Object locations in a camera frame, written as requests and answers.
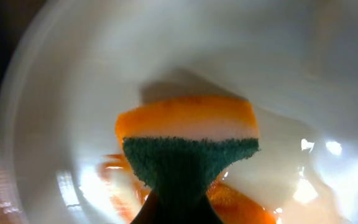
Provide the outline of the white plate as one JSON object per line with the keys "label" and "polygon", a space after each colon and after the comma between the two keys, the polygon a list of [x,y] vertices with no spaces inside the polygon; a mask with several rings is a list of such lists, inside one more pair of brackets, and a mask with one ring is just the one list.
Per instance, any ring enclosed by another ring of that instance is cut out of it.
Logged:
{"label": "white plate", "polygon": [[358,1],[49,1],[0,93],[0,209],[14,223],[123,223],[140,205],[114,123],[180,95],[248,99],[260,151],[225,183],[279,223],[358,223]]}

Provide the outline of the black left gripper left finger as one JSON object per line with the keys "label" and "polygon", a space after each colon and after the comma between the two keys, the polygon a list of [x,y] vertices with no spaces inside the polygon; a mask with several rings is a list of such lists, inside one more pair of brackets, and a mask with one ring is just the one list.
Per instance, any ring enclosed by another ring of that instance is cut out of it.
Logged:
{"label": "black left gripper left finger", "polygon": [[151,191],[142,206],[140,212],[133,219],[131,224],[156,224],[158,223],[158,210],[159,210],[158,196],[154,191]]}

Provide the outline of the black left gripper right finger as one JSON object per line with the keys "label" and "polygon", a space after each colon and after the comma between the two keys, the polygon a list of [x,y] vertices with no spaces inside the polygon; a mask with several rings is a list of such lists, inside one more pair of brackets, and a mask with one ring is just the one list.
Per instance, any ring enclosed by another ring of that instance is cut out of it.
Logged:
{"label": "black left gripper right finger", "polygon": [[197,206],[198,223],[202,224],[223,224],[213,207],[211,206],[207,195],[204,195]]}

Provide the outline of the orange green sponge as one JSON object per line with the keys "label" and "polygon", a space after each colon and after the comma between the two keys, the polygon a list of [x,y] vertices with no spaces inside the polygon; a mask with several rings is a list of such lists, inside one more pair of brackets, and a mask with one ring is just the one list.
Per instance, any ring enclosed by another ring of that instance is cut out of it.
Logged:
{"label": "orange green sponge", "polygon": [[224,170],[259,151],[252,105],[228,96],[184,96],[120,114],[115,126],[126,164],[158,196],[158,223],[198,223],[207,195],[223,223],[275,218],[222,182]]}

